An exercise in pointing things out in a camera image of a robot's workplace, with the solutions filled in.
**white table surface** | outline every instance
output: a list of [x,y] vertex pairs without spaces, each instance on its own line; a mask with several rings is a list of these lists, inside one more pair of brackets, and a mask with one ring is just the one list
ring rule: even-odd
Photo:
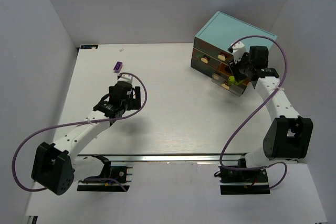
[[[60,123],[87,117],[108,93],[108,87],[115,84],[113,67],[117,61],[123,62],[122,71],[137,75],[148,90],[143,111],[116,122],[82,153],[219,153],[262,100],[251,85],[238,97],[192,69],[192,48],[193,44],[131,44],[79,50]],[[262,109],[227,151],[243,153],[258,148],[270,124],[267,110]],[[70,130],[58,129],[56,137]]]
[[[136,163],[127,193],[33,193],[26,215],[37,224],[315,224],[325,222],[307,165],[289,164],[286,179],[270,195],[221,195],[216,164]],[[268,169],[270,184],[284,171]]]

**purple object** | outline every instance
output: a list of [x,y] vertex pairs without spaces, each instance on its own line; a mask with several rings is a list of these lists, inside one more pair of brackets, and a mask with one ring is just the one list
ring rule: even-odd
[[115,64],[113,71],[119,73],[121,68],[122,68],[122,62],[118,61],[117,64]]

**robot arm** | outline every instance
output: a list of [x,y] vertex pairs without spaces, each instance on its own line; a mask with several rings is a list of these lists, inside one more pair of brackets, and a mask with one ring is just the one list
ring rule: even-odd
[[[278,89],[279,75],[273,68],[268,68],[267,47],[252,46],[246,52],[242,42],[231,48],[234,58],[229,68],[236,80],[248,79],[254,89],[265,101],[274,90]],[[307,154],[313,123],[303,118],[293,108],[283,89],[268,101],[266,108],[272,120],[263,146],[247,153],[240,167],[252,168],[268,166],[279,159],[299,159]]]
[[[280,80],[264,77],[257,81],[256,91],[265,101],[278,88]],[[299,159],[307,154],[313,123],[303,118],[288,101],[283,90],[279,90],[266,108],[272,120],[263,146],[245,155],[246,167],[268,166],[279,159]]]
[[38,146],[32,179],[55,194],[61,195],[75,181],[91,176],[109,177],[111,162],[107,158],[100,155],[91,157],[77,157],[77,155],[97,135],[114,123],[109,119],[120,118],[125,111],[138,110],[140,107],[140,87],[133,88],[132,77],[122,75],[117,84],[109,88],[109,94],[103,96],[93,107],[93,111],[87,117],[88,124],[75,127],[51,144],[44,142]]

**purple cable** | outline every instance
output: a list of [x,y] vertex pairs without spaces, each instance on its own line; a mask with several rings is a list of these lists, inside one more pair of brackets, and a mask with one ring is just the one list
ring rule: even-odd
[[127,115],[125,117],[122,117],[122,118],[111,118],[111,119],[99,119],[99,120],[92,120],[92,121],[80,121],[80,122],[75,122],[75,123],[65,123],[65,124],[59,124],[59,125],[54,125],[54,126],[50,126],[50,127],[46,127],[44,129],[41,129],[37,132],[34,132],[32,135],[28,136],[26,139],[24,139],[22,141],[22,143],[20,143],[20,145],[18,146],[18,148],[16,149],[15,153],[14,153],[14,156],[13,156],[13,159],[12,159],[12,174],[13,174],[13,178],[14,178],[14,181],[15,183],[23,190],[25,191],[29,191],[29,192],[36,192],[36,191],[43,191],[43,190],[46,190],[46,188],[39,188],[39,189],[31,189],[31,188],[28,188],[28,187],[25,187],[23,184],[21,184],[21,182],[19,181],[17,175],[16,175],[16,169],[15,169],[15,163],[16,163],[16,158],[17,158],[17,155],[19,154],[19,151],[21,150],[21,148],[25,145],[25,143],[27,143],[32,137],[36,136],[37,134],[41,133],[41,132],[44,132],[44,131],[49,131],[49,130],[53,130],[53,129],[57,129],[57,128],[62,128],[62,127],[68,127],[68,126],[73,126],[73,125],[83,125],[83,124],[89,124],[89,123],[101,123],[101,122],[113,122],[113,121],[117,121],[117,120],[123,120],[123,119],[127,119],[127,118],[130,118],[131,116],[134,116],[136,114],[138,114],[142,109],[143,107],[146,105],[147,103],[147,89],[145,87],[145,85],[143,84],[143,82],[139,79],[139,77],[137,77],[136,75],[132,74],[132,73],[119,73],[118,75],[122,75],[122,74],[128,74],[130,76],[133,76],[134,78],[136,78],[142,88],[143,88],[143,91],[145,92],[145,100],[142,104],[142,106],[137,110],[135,111],[134,113],[130,114],[130,115]]
[[[281,51],[281,53],[282,53],[282,56],[283,56],[283,60],[285,61],[285,70],[284,70],[284,72],[283,72],[283,76],[282,76],[282,79],[281,79],[281,81],[280,81],[280,83],[279,83],[279,85],[278,85],[278,87],[280,88],[281,86],[282,86],[282,84],[283,84],[283,82],[285,81],[285,78],[286,78],[286,75],[287,75],[287,67],[288,67],[288,62],[287,62],[287,57],[286,57],[286,53],[285,53],[285,51],[283,50],[283,48],[280,46],[280,44],[279,43],[277,43],[275,40],[273,40],[273,39],[271,39],[271,38],[269,38],[269,37],[266,37],[266,36],[262,36],[262,35],[250,35],[250,36],[246,36],[246,37],[243,37],[243,38],[241,38],[241,39],[239,39],[239,40],[237,40],[237,41],[235,41],[232,45],[231,45],[231,48],[235,45],[235,44],[237,44],[238,42],[240,42],[240,41],[242,41],[242,40],[244,40],[244,39],[247,39],[247,38],[263,38],[263,39],[268,39],[268,40],[270,40],[270,41],[272,41],[279,49],[280,49],[280,51]],[[284,162],[277,162],[277,163],[274,163],[274,164],[271,164],[271,165],[269,165],[269,166],[261,166],[261,167],[252,167],[252,168],[238,168],[238,167],[230,167],[230,166],[226,166],[226,165],[224,165],[223,164],[223,155],[224,155],[224,153],[225,153],[225,151],[226,151],[226,149],[227,149],[227,147],[229,146],[229,144],[231,143],[231,141],[233,140],[233,138],[237,135],[237,133],[245,126],[245,124],[255,115],[255,114],[257,114],[257,112],[259,111],[259,110],[261,110],[261,108],[262,107],[264,107],[265,105],[266,105],[266,103],[269,101],[269,100],[271,100],[272,99],[272,97],[274,97],[275,96],[275,94],[278,92],[278,90],[279,89],[276,89],[276,90],[274,90],[273,92],[272,92],[272,94],[271,95],[269,95],[269,97],[255,110],[255,111],[253,111],[252,113],[251,113],[251,115],[249,115],[248,117],[247,117],[247,119],[245,119],[245,121],[235,130],[235,132],[231,135],[231,137],[228,139],[228,141],[226,142],[226,144],[224,145],[224,147],[223,147],[223,150],[222,150],[222,152],[220,153],[221,155],[219,156],[219,163],[220,163],[220,165],[223,167],[223,168],[225,168],[225,169],[227,169],[227,170],[260,170],[260,169],[266,169],[266,168],[269,168],[269,167],[272,167],[272,166],[274,166],[275,164],[283,164],[284,166],[285,166],[285,172],[284,172],[284,175],[282,176],[282,178],[279,180],[279,182],[277,182],[275,185],[273,185],[273,186],[270,186],[269,188],[267,188],[267,189],[272,189],[272,188],[274,188],[274,187],[276,187],[276,186],[278,186],[283,180],[284,180],[284,178],[285,178],[285,176],[286,176],[286,174],[287,174],[287,165],[286,165],[286,163],[284,163]]]
[[101,182],[101,180],[103,180],[103,181],[105,181],[105,180],[112,181],[112,182],[118,184],[121,187],[121,189],[123,189],[123,191],[127,191],[126,188],[119,181],[117,181],[114,178],[86,178],[86,179],[84,179],[82,181],[83,182],[86,182],[86,181],[98,181],[98,182]]

